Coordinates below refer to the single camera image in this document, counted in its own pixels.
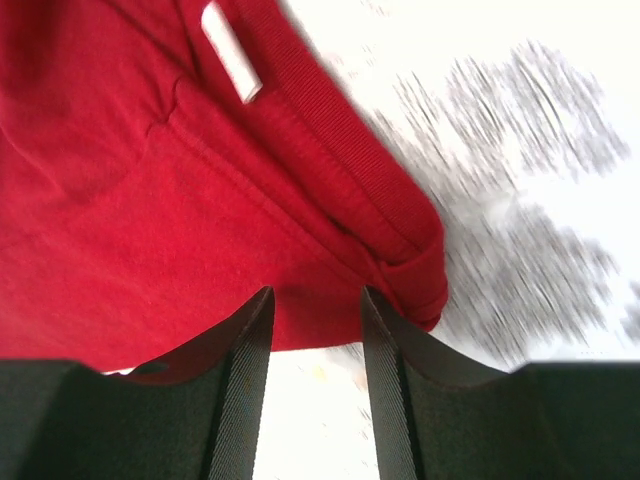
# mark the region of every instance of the red shirt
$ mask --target red shirt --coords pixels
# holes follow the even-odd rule
[[[0,0],[0,356],[130,367],[276,290],[276,350],[360,338],[359,291],[425,329],[443,229],[275,0]]]

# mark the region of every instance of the folded fabric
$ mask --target folded fabric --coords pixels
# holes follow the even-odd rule
[[[443,229],[275,0],[0,0],[0,356],[160,355],[276,290],[276,350],[360,338],[371,284],[424,329]]]

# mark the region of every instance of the red garment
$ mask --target red garment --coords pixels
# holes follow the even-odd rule
[[[137,365],[277,297],[274,349],[360,338],[374,285],[432,328],[443,230],[275,0],[0,0],[0,356]]]

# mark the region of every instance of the tabletop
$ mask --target tabletop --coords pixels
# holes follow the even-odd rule
[[[503,370],[640,358],[632,4],[283,8],[439,210],[450,300],[436,337]],[[361,345],[273,355],[255,478],[378,478],[372,434]]]

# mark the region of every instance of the white tag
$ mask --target white tag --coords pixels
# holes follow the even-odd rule
[[[262,88],[262,82],[253,70],[231,26],[215,2],[209,3],[202,12],[202,30],[209,43],[220,57],[227,74],[243,103],[253,100]]]

